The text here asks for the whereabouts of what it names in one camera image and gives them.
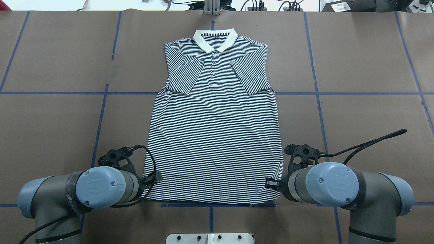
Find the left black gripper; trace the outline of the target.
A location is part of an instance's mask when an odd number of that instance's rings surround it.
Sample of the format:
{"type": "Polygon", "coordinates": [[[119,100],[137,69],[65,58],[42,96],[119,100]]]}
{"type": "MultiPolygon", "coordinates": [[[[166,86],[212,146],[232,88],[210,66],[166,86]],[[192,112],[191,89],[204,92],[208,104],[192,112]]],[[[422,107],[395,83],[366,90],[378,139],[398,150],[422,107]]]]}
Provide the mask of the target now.
{"type": "Polygon", "coordinates": [[[163,176],[160,172],[151,172],[147,176],[141,177],[137,192],[138,198],[147,198],[151,192],[151,183],[158,183],[161,181],[163,181],[163,176]]]}

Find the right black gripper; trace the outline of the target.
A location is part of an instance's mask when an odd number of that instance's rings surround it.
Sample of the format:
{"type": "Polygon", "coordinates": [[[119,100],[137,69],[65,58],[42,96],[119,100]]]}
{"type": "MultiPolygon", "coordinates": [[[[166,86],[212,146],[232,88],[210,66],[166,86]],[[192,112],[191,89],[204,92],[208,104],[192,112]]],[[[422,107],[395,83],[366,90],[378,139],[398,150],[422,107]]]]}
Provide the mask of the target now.
{"type": "Polygon", "coordinates": [[[293,200],[292,195],[289,191],[289,177],[290,174],[282,176],[280,180],[276,179],[265,179],[265,187],[269,189],[278,189],[278,191],[287,200],[293,200]]]}

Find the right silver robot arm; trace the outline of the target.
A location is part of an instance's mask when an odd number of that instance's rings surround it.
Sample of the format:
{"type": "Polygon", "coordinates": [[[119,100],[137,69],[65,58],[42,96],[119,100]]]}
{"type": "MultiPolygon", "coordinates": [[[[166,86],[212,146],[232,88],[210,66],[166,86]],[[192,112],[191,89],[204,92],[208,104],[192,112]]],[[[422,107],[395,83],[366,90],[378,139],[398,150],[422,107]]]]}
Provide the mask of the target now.
{"type": "Polygon", "coordinates": [[[395,244],[396,219],[414,206],[414,193],[404,179],[357,170],[337,162],[297,168],[291,164],[279,180],[265,186],[294,202],[349,210],[349,244],[395,244]]]}

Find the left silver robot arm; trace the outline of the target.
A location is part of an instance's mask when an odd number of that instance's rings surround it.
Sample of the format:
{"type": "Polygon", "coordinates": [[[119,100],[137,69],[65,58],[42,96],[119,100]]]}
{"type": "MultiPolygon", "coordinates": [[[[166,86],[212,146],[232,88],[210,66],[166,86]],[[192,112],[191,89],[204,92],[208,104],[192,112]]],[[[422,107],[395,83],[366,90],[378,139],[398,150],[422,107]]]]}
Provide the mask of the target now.
{"type": "Polygon", "coordinates": [[[35,220],[36,227],[20,243],[34,235],[36,244],[79,244],[83,215],[94,209],[135,205],[162,180],[158,171],[143,178],[101,166],[27,182],[18,194],[17,206],[23,217],[35,220]]]}

